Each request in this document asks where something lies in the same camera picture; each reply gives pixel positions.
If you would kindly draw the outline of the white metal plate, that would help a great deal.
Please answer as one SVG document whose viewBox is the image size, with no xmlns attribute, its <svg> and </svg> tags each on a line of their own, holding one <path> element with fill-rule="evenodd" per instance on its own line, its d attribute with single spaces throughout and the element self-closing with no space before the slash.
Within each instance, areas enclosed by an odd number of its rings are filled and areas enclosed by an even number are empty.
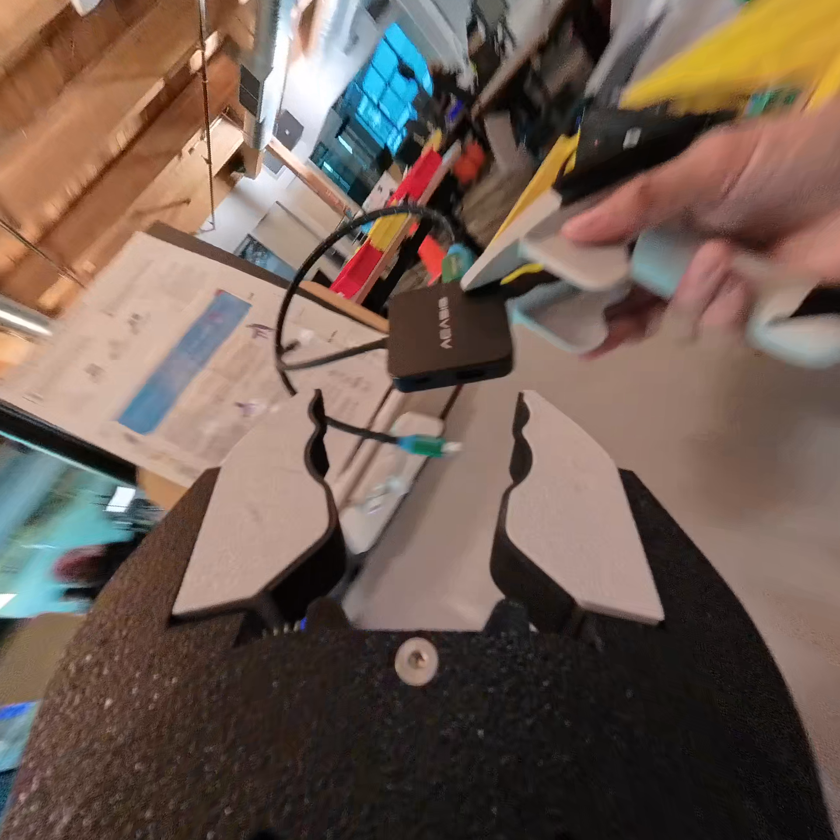
<svg viewBox="0 0 840 840">
<path fill-rule="evenodd" d="M 413 489 L 427 457 L 376 444 L 340 512 L 344 541 L 353 557 L 370 552 Z"/>
</svg>

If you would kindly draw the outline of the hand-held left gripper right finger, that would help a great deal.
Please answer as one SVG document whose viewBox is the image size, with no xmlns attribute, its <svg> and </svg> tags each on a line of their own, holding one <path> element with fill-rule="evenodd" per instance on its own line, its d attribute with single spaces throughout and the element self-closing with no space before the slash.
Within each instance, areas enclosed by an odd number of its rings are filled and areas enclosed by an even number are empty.
<svg viewBox="0 0 840 840">
<path fill-rule="evenodd" d="M 490 576 L 539 633 L 573 634 L 589 615 L 665 620 L 619 468 L 593 437 L 535 391 L 518 394 L 509 485 Z"/>
</svg>

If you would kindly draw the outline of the person's right hand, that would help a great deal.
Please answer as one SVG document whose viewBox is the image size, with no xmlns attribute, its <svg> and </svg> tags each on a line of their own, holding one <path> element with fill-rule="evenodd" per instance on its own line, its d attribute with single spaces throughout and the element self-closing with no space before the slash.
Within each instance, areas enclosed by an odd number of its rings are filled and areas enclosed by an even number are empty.
<svg viewBox="0 0 840 840">
<path fill-rule="evenodd" d="M 755 295 L 734 264 L 740 249 L 838 284 L 838 101 L 710 131 L 572 217 L 562 234 L 613 245 L 662 226 L 692 228 L 704 244 L 670 301 L 637 290 L 610 308 L 605 340 L 585 359 L 645 340 L 665 316 L 691 338 L 743 335 Z"/>
</svg>

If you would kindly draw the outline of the computer monitor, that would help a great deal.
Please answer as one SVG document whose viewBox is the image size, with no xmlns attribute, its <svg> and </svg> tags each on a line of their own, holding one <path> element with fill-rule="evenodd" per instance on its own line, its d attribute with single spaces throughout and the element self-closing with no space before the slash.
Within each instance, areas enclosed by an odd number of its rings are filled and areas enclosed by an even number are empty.
<svg viewBox="0 0 840 840">
<path fill-rule="evenodd" d="M 127 461 L 2 401 L 2 623 L 88 612 L 164 514 Z"/>
</svg>

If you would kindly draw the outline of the small yellow plastic bin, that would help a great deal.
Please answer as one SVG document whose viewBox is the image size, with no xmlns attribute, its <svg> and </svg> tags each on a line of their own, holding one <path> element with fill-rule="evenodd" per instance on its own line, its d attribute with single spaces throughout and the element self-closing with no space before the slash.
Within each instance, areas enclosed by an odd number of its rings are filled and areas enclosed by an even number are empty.
<svg viewBox="0 0 840 840">
<path fill-rule="evenodd" d="M 373 222 L 367 236 L 367 243 L 373 249 L 384 253 L 400 234 L 403 226 L 410 225 L 412 222 L 412 216 L 404 213 L 380 217 Z"/>
</svg>

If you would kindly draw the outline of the blue paned window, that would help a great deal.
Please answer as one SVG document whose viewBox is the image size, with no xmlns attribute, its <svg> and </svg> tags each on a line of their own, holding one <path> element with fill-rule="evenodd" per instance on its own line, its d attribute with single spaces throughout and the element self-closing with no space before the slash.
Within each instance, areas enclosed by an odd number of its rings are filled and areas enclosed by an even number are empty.
<svg viewBox="0 0 840 840">
<path fill-rule="evenodd" d="M 425 58 L 404 29 L 392 24 L 332 105 L 310 161 L 361 205 L 399 160 L 417 117 L 417 97 L 429 93 L 431 83 Z"/>
</svg>

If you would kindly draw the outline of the red plastic bin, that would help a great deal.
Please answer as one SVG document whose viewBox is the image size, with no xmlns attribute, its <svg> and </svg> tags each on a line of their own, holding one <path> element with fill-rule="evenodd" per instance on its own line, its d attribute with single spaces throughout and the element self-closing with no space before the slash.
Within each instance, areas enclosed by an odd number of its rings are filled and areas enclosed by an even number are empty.
<svg viewBox="0 0 840 840">
<path fill-rule="evenodd" d="M 435 173 L 440 168 L 443 162 L 443 155 L 431 145 L 423 148 L 423 151 L 417 161 L 407 170 L 402 181 L 396 187 L 391 198 L 386 205 L 392 206 L 402 204 L 405 201 L 410 203 L 418 203 L 422 195 L 426 192 L 428 185 L 433 180 Z M 418 226 L 418 222 L 413 220 L 408 230 L 413 233 Z M 331 290 L 342 298 L 354 299 L 363 288 L 365 283 L 370 278 L 374 269 L 382 261 L 382 258 L 389 253 L 381 253 L 368 244 L 368 234 L 366 240 L 357 249 L 355 254 L 350 258 L 349 262 L 341 269 L 337 279 L 332 283 Z"/>
</svg>

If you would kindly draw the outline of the white printed paper sheet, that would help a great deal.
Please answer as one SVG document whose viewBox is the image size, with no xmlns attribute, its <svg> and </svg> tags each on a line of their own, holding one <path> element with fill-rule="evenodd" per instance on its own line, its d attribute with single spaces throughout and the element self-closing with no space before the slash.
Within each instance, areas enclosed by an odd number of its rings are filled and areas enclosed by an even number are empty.
<svg viewBox="0 0 840 840">
<path fill-rule="evenodd" d="M 274 338 L 287 282 L 165 229 L 135 234 L 2 376 L 2 400 L 181 487 L 289 397 Z"/>
</svg>

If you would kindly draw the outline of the grey desk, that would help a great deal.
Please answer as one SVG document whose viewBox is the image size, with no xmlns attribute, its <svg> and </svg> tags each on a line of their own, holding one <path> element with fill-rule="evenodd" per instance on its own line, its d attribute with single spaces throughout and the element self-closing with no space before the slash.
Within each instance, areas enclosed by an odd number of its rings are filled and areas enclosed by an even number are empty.
<svg viewBox="0 0 840 840">
<path fill-rule="evenodd" d="M 838 370 L 804 371 L 673 323 L 582 361 L 515 328 L 495 381 L 411 395 L 463 445 L 430 462 L 345 599 L 362 627 L 473 629 L 498 594 L 491 516 L 518 394 L 535 391 L 633 471 L 739 598 L 812 741 L 838 832 Z"/>
</svg>

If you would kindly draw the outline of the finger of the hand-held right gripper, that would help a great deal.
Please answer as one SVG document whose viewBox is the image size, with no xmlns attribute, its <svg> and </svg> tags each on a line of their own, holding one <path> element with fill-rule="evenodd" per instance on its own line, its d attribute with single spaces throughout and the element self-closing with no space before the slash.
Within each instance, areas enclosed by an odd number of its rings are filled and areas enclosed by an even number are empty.
<svg viewBox="0 0 840 840">
<path fill-rule="evenodd" d="M 500 230 L 460 281 L 463 292 L 502 281 L 526 264 L 525 243 L 554 235 L 560 229 L 562 197 L 558 192 L 545 192 L 526 207 L 505 228 Z"/>
</svg>

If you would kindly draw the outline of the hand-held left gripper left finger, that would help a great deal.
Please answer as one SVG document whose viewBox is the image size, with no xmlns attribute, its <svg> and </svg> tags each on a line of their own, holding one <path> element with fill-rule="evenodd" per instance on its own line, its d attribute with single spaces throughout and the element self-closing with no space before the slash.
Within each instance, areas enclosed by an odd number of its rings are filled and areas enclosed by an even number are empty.
<svg viewBox="0 0 840 840">
<path fill-rule="evenodd" d="M 268 413 L 218 468 L 175 597 L 178 620 L 239 611 L 300 621 L 347 570 L 340 515 L 327 481 L 322 393 Z"/>
</svg>

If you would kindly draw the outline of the black square hub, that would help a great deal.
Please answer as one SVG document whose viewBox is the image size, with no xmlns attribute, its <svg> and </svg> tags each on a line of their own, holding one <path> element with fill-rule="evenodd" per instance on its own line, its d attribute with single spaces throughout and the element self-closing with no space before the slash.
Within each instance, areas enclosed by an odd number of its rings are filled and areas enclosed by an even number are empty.
<svg viewBox="0 0 840 840">
<path fill-rule="evenodd" d="M 512 372 L 513 339 L 498 286 L 465 292 L 457 283 L 388 302 L 387 371 L 402 393 L 499 379 Z"/>
</svg>

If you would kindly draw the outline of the thin black cable green plug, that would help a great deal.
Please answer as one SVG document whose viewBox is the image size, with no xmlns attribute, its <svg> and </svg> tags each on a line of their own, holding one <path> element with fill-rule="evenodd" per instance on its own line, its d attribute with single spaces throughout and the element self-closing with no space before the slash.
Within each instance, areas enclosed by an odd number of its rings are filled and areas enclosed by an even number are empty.
<svg viewBox="0 0 840 840">
<path fill-rule="evenodd" d="M 458 242 L 453 222 L 449 216 L 433 209 L 432 207 L 411 202 L 404 202 L 394 206 L 386 206 L 384 208 L 375 209 L 374 211 L 366 212 L 353 217 L 352 219 L 341 223 L 341 225 L 339 225 L 328 237 L 319 242 L 310 255 L 303 261 L 301 267 L 297 270 L 296 274 L 290 281 L 276 317 L 274 330 L 274 362 L 276 372 L 280 378 L 280 383 L 284 386 L 290 396 L 296 396 L 298 393 L 295 386 L 289 380 L 288 375 L 291 372 L 316 370 L 322 368 L 323 366 L 336 364 L 357 356 L 387 350 L 388 339 L 378 339 L 374 342 L 363 343 L 353 348 L 342 350 L 337 353 L 323 355 L 315 359 L 288 363 L 286 360 L 287 355 L 292 353 L 298 347 L 299 342 L 294 340 L 288 344 L 284 343 L 283 331 L 294 297 L 298 294 L 301 284 L 305 280 L 309 271 L 315 267 L 315 265 L 320 261 L 320 258 L 323 257 L 337 242 L 353 231 L 365 226 L 366 224 L 395 216 L 407 216 L 410 219 L 414 218 L 430 222 L 434 227 L 442 228 L 445 235 L 448 236 L 454 244 Z M 315 423 L 318 428 L 331 428 L 343 434 L 358 438 L 364 442 L 374 442 L 380 445 L 393 446 L 401 449 L 402 452 L 408 455 L 419 457 L 439 459 L 454 455 L 460 449 L 459 444 L 450 443 L 440 436 L 425 434 L 395 436 L 393 434 L 376 432 L 367 427 L 354 426 L 335 417 L 329 416 L 322 408 L 317 412 Z"/>
</svg>

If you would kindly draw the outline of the large silver air duct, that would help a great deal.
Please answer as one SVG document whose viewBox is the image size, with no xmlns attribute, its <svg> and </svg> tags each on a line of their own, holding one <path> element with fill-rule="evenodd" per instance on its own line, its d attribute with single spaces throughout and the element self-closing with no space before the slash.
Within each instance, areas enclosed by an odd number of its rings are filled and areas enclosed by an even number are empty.
<svg viewBox="0 0 840 840">
<path fill-rule="evenodd" d="M 1 295 L 1 332 L 30 342 L 45 341 L 54 334 L 50 317 L 40 311 Z"/>
</svg>

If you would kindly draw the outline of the long silver air duct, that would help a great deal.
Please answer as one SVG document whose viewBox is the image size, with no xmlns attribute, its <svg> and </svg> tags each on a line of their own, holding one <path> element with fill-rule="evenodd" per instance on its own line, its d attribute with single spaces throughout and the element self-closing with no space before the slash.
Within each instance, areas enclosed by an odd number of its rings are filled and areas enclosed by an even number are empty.
<svg viewBox="0 0 840 840">
<path fill-rule="evenodd" d="M 255 8 L 253 45 L 240 62 L 238 100 L 245 110 L 248 147 L 262 152 L 280 105 L 288 41 L 282 2 L 258 1 Z"/>
</svg>

